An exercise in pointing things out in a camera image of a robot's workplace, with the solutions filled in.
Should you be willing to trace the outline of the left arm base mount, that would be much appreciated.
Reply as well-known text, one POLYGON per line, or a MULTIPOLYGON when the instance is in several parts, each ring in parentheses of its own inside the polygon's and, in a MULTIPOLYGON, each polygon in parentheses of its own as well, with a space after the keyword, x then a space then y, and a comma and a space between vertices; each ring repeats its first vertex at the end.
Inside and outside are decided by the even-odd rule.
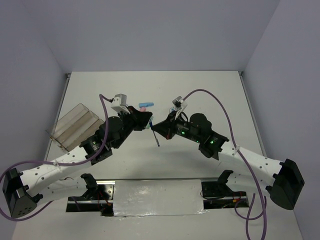
POLYGON ((67 213, 99 212, 103 217, 113 217, 115 182, 96 180, 91 174, 84 173, 85 192, 80 196, 67 199, 67 213))

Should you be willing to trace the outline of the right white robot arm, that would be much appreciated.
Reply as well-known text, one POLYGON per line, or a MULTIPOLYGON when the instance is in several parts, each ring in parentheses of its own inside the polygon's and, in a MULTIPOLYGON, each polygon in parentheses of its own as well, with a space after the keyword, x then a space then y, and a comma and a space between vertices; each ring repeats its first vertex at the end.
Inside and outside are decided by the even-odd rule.
POLYGON ((205 157, 217 160, 217 190, 223 196, 232 192, 262 193, 279 207, 293 210, 305 185, 295 161, 271 159, 233 145, 213 131, 212 123, 202 113, 194 113, 186 121, 171 112, 151 129, 166 140, 174 136, 191 140, 205 157))

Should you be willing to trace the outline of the blue pen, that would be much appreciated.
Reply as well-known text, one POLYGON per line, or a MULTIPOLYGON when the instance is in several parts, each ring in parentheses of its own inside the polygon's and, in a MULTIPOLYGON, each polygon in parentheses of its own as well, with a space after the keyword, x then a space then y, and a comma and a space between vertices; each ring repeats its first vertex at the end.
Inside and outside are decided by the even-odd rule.
POLYGON ((155 142, 156 142, 157 147, 160 147, 160 142, 159 142, 159 140, 157 138, 157 135, 156 135, 155 131, 152 130, 152 133, 153 133, 153 136, 155 138, 155 142))

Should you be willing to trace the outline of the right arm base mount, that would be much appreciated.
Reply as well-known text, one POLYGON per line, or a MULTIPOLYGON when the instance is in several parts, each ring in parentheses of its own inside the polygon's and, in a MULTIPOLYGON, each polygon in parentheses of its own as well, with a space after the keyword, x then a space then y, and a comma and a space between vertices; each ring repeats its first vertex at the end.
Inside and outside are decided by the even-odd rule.
POLYGON ((224 170, 217 180, 201 181, 200 196, 203 198, 205 210, 231 209, 236 204, 239 208, 249 207, 245 191, 232 191, 227 186, 233 173, 232 170, 224 170))

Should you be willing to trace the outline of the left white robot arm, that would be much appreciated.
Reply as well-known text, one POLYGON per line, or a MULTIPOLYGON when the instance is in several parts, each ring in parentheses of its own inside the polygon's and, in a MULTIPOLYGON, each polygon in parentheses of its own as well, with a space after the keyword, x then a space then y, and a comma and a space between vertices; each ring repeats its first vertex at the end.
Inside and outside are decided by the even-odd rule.
POLYGON ((100 191, 90 173, 79 177, 71 174, 92 167, 112 156, 133 131, 142 131, 152 117, 149 111, 126 106, 117 116, 109 117, 99 129, 70 152, 52 161, 23 171, 17 164, 0 177, 10 215, 5 218, 19 222, 32 218, 39 204, 48 206, 54 200, 82 195, 91 200, 100 191))

